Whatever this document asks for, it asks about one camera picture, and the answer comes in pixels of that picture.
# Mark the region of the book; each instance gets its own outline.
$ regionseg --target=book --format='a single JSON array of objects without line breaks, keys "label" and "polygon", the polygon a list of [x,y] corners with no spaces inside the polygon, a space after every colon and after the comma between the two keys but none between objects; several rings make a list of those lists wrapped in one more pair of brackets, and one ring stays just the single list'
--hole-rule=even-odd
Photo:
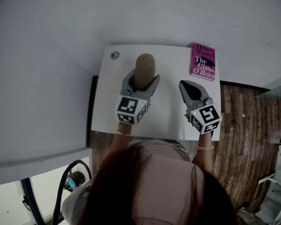
[{"label": "book", "polygon": [[190,75],[210,81],[215,79],[215,49],[193,44]]}]

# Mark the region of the pink shirt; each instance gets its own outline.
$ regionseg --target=pink shirt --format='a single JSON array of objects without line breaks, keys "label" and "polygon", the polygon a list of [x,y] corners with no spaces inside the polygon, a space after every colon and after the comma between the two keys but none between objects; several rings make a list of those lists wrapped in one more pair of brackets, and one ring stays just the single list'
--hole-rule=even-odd
[{"label": "pink shirt", "polygon": [[[138,192],[133,205],[133,216],[141,224],[168,225],[185,224],[190,212],[192,195],[192,172],[194,164],[189,162],[177,147],[171,143],[154,139],[143,142],[144,151],[151,154],[142,173]],[[196,169],[198,198],[203,198],[204,176]],[[62,213],[69,224],[76,221],[83,211],[74,207],[84,187],[92,180],[78,187],[62,204]]]}]

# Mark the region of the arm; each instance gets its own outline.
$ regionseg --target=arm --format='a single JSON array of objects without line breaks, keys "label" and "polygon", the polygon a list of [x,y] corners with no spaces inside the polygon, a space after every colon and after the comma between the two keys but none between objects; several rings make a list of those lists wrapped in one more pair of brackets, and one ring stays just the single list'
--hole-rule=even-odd
[{"label": "arm", "polygon": [[[132,125],[127,124],[127,123],[121,123],[118,128],[118,131],[120,133],[130,135],[131,129],[132,129]],[[130,136],[126,136],[126,135],[117,133],[115,138],[113,139],[113,142],[111,144],[111,147],[109,148],[108,153],[120,150],[122,148],[127,148],[129,141],[130,141]]]},{"label": "arm", "polygon": [[[211,133],[200,134],[198,147],[211,147]],[[195,165],[201,170],[208,173],[212,173],[213,161],[212,161],[213,150],[197,150],[195,159]]]}]

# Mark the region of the person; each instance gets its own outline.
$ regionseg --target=person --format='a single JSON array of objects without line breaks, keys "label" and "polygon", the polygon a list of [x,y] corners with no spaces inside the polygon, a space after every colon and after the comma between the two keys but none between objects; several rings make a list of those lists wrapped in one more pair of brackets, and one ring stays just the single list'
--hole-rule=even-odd
[{"label": "person", "polygon": [[194,163],[177,141],[130,141],[121,123],[98,174],[64,201],[70,225],[237,224],[231,200],[212,175],[211,133]]}]

